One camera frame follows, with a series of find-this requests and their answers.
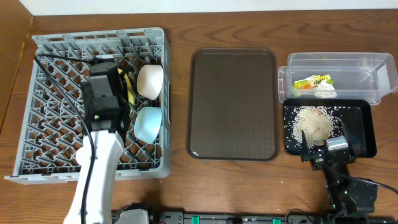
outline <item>wooden table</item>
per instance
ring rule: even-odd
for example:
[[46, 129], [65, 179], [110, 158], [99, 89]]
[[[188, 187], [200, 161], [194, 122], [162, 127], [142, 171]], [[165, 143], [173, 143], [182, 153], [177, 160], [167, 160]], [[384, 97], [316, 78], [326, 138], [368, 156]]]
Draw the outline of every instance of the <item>wooden table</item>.
[[[278, 67], [292, 52], [388, 52], [398, 62], [398, 10], [34, 17], [29, 35], [138, 27], [163, 28], [172, 48], [172, 173], [164, 179], [116, 182], [114, 209], [131, 202], [218, 213], [331, 209], [323, 172], [288, 155], [282, 141], [279, 156], [270, 162], [201, 161], [187, 154], [191, 56], [205, 47], [260, 47], [275, 53]], [[14, 167], [35, 50], [28, 39], [0, 135], [1, 177]], [[398, 93], [385, 96], [372, 113], [378, 154], [349, 165], [351, 175], [398, 187]], [[1, 179], [0, 222], [61, 223], [75, 187]], [[397, 204], [397, 195], [379, 188], [374, 215], [398, 218]]]

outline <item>white cup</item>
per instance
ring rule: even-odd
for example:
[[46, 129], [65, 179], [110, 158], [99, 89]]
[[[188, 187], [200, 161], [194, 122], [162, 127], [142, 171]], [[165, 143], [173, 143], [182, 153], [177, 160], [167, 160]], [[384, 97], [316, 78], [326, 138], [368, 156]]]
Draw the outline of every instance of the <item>white cup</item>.
[[161, 65], [144, 65], [138, 73], [138, 93], [150, 100], [156, 99], [162, 90], [163, 76]]
[[162, 109], [158, 107], [144, 107], [138, 112], [134, 125], [136, 138], [151, 144], [155, 141], [162, 125]]

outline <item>black tray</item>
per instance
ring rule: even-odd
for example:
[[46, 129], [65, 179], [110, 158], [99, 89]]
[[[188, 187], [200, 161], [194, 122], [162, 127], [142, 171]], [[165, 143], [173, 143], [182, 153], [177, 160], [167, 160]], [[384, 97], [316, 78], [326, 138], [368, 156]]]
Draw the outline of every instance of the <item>black tray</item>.
[[[376, 138], [374, 137], [371, 107], [364, 100], [317, 100], [317, 99], [288, 99], [283, 103], [284, 116], [284, 139], [285, 150], [295, 156], [300, 155], [301, 147], [293, 136], [293, 129], [289, 124], [294, 120], [294, 108], [300, 106], [325, 106], [331, 107], [333, 115], [340, 117], [342, 122], [349, 127], [361, 142], [362, 150], [358, 152], [358, 157], [374, 157], [377, 153]], [[310, 153], [318, 151], [317, 147], [310, 150]]]
[[187, 151], [196, 159], [268, 161], [279, 152], [275, 56], [202, 49], [192, 58]]

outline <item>rice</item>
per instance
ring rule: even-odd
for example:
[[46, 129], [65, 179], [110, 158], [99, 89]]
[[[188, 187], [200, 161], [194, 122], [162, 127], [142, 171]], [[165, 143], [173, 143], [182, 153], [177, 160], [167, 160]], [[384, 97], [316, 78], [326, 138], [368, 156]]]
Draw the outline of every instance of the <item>rice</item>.
[[308, 148], [323, 145], [329, 137], [333, 137], [333, 130], [339, 118], [328, 113], [324, 106], [302, 106], [297, 110], [293, 120], [293, 137], [299, 143], [303, 142], [301, 130], [305, 133]]

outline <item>green tape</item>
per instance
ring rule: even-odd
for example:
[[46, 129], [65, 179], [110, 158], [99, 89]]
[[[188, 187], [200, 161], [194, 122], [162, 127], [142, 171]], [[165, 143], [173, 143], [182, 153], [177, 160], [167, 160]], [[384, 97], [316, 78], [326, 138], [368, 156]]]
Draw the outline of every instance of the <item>green tape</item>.
[[200, 218], [199, 217], [192, 217], [192, 224], [200, 224]]
[[278, 220], [278, 219], [272, 220], [272, 224], [281, 224], [281, 223], [282, 223], [281, 220]]

